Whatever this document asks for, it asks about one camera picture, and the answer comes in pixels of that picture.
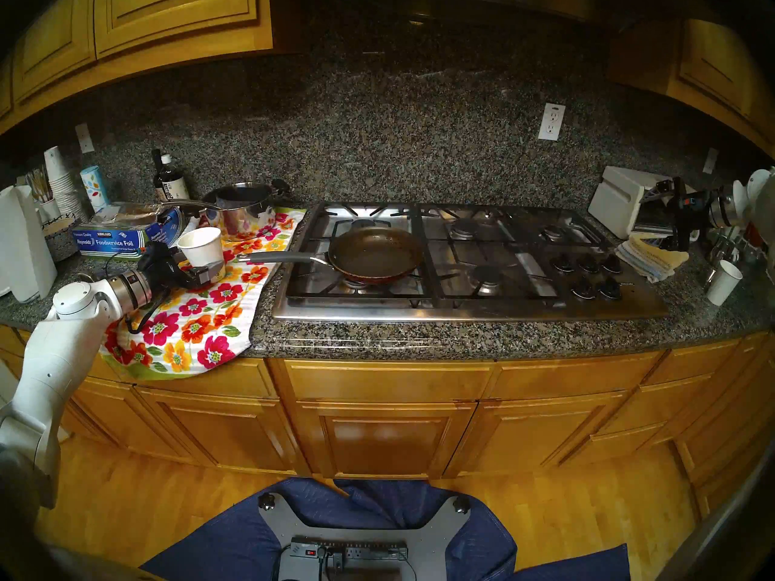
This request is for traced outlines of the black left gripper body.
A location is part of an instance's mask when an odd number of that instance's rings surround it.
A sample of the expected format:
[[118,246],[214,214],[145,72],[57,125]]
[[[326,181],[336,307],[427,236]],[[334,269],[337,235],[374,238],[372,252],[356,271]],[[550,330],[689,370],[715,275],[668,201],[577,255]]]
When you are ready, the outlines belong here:
[[176,287],[194,290],[190,287],[189,272],[180,268],[184,253],[176,246],[168,246],[162,241],[151,241],[145,245],[138,261],[138,270],[146,278],[152,290]]

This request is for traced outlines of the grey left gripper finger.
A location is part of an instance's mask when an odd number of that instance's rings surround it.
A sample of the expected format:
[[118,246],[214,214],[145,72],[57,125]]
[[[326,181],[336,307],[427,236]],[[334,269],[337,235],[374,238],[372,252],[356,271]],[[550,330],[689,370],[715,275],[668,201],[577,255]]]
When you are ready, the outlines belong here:
[[226,275],[226,262],[214,261],[200,267],[189,269],[190,287],[204,287],[221,281]]

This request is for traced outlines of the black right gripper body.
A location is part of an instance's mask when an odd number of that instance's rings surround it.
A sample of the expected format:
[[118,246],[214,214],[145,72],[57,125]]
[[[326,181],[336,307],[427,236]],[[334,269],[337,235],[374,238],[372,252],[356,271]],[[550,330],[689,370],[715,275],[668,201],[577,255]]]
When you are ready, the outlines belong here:
[[721,228],[721,219],[713,214],[713,206],[718,204],[721,188],[702,191],[688,191],[680,177],[673,177],[675,195],[669,200],[669,213],[673,217],[674,234]]

